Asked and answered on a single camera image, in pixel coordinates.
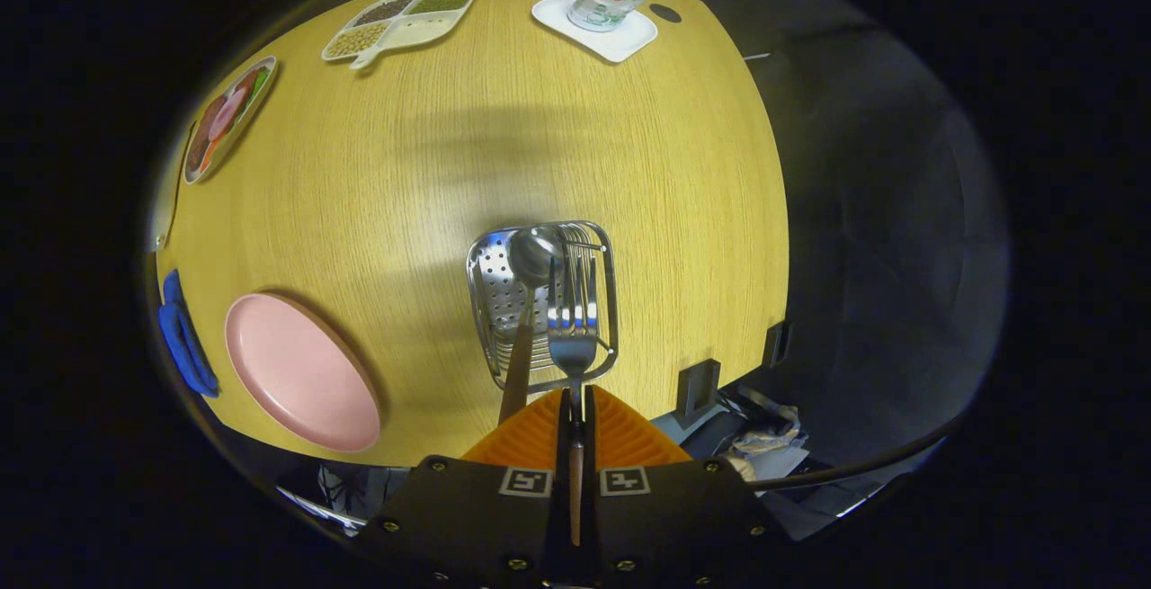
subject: beans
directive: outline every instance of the beans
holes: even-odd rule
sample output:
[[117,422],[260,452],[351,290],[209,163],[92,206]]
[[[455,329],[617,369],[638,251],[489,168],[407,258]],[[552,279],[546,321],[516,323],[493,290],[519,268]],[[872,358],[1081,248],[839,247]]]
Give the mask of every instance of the beans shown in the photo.
[[380,35],[387,29],[386,23],[365,24],[365,26],[353,26],[349,31],[336,36],[328,45],[329,56],[357,55],[357,53],[369,48]]
[[420,0],[420,3],[412,7],[407,13],[426,13],[432,10],[457,10],[467,3],[467,0]]
[[374,10],[366,12],[365,15],[359,16],[356,20],[356,24],[367,24],[374,23],[378,20],[394,18],[397,13],[403,12],[407,2],[412,0],[395,0],[395,2],[386,2],[375,7]]

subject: cable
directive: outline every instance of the cable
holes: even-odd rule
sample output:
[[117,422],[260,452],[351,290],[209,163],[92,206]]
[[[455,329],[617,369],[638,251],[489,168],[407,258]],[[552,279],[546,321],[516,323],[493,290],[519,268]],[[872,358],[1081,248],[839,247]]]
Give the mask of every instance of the cable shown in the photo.
[[761,490],[790,490],[792,488],[809,488],[811,485],[823,485],[826,483],[836,483],[838,481],[844,481],[847,479],[856,477],[860,475],[866,475],[875,471],[882,469],[882,467],[893,466],[897,462],[904,461],[923,452],[929,446],[943,441],[952,435],[953,430],[958,428],[960,421],[962,420],[966,412],[958,413],[952,420],[946,421],[946,423],[938,426],[927,436],[922,438],[916,438],[909,442],[907,445],[900,446],[899,449],[892,450],[887,454],[879,457],[878,459],[872,459],[866,464],[859,464],[855,466],[844,466],[844,467],[831,467],[830,471],[821,471],[817,473],[809,474],[798,474],[794,476],[785,476],[783,479],[771,479],[767,481],[755,481],[747,484],[749,490],[761,491]]

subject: pink plate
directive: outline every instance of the pink plate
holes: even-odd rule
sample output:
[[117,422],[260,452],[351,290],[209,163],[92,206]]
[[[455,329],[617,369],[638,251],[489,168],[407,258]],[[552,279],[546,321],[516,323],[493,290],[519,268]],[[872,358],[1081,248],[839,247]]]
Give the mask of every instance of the pink plate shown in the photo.
[[337,452],[375,445],[380,411],[363,368],[305,307],[275,294],[244,294],[223,331],[239,381],[276,422]]

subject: orange gripper pad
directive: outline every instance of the orange gripper pad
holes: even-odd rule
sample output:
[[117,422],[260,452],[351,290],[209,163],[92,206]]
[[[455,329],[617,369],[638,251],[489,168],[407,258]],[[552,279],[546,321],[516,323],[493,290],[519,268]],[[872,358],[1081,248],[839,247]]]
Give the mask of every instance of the orange gripper pad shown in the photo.
[[460,459],[491,466],[556,469],[556,430],[563,393],[563,389],[552,389],[519,410]]
[[[604,389],[589,387],[595,396],[595,469],[601,467],[661,466],[692,458],[642,415]],[[555,389],[481,438],[465,461],[493,466],[554,471],[556,429],[563,389]]]
[[637,410],[597,387],[595,393],[595,469],[662,466],[691,461],[672,438]]

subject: dark background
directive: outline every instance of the dark background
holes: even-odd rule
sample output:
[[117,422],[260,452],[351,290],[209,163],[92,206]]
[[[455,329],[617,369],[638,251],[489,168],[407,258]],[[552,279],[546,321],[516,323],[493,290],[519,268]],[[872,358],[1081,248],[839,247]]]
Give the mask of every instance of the dark background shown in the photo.
[[[16,0],[28,3],[14,49],[26,91],[10,117],[10,253],[33,266],[6,278],[21,446],[5,477],[12,558],[44,574],[33,584],[381,579],[249,487],[160,387],[144,346],[132,232],[173,114],[163,101],[181,101],[211,48],[234,39],[215,12],[267,1]],[[1121,133],[1139,93],[1122,61],[1139,0],[852,2],[983,131],[1012,215],[1012,305],[961,431],[894,499],[765,561],[765,583],[1146,576],[1138,504],[1114,499],[1145,450],[1145,430],[1115,422],[1145,389],[1127,384],[1138,364],[1122,353],[1137,326],[1125,263],[1138,258],[1138,224]]]

